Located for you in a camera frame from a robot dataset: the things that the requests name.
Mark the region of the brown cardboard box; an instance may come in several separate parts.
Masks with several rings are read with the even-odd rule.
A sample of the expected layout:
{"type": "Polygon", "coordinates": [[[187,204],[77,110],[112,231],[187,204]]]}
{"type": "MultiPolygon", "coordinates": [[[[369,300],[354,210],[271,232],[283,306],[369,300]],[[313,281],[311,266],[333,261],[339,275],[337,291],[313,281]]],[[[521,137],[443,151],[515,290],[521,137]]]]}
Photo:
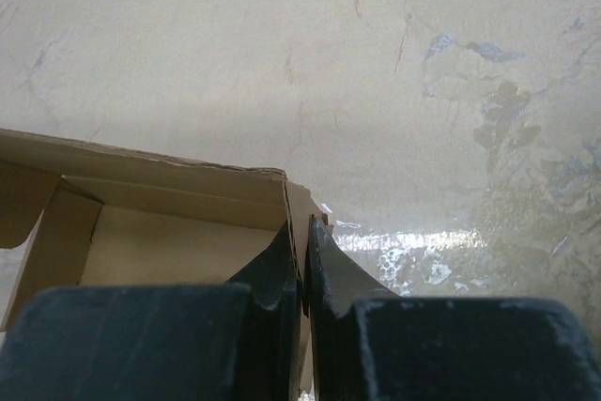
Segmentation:
{"type": "Polygon", "coordinates": [[[1,133],[1,245],[25,253],[1,322],[52,288],[219,285],[288,230],[300,283],[300,393],[311,385],[303,301],[320,209],[284,171],[1,133]]]}

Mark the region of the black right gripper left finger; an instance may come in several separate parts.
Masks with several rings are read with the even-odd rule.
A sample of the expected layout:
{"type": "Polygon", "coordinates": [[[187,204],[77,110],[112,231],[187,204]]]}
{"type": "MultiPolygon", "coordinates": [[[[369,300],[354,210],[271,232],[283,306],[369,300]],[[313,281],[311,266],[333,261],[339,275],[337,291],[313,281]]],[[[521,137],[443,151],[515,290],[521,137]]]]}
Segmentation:
{"type": "Polygon", "coordinates": [[[219,285],[52,288],[1,349],[5,400],[294,400],[301,289],[288,230],[219,285]]]}

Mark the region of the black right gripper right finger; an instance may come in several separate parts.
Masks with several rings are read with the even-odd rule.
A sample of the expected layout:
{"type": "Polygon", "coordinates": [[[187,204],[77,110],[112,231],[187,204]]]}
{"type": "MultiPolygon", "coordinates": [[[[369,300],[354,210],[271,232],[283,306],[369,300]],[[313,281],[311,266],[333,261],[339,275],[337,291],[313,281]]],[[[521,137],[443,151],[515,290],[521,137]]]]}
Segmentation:
{"type": "Polygon", "coordinates": [[[306,257],[319,400],[596,400],[600,364],[577,318],[538,298],[402,297],[319,219],[306,257]]]}

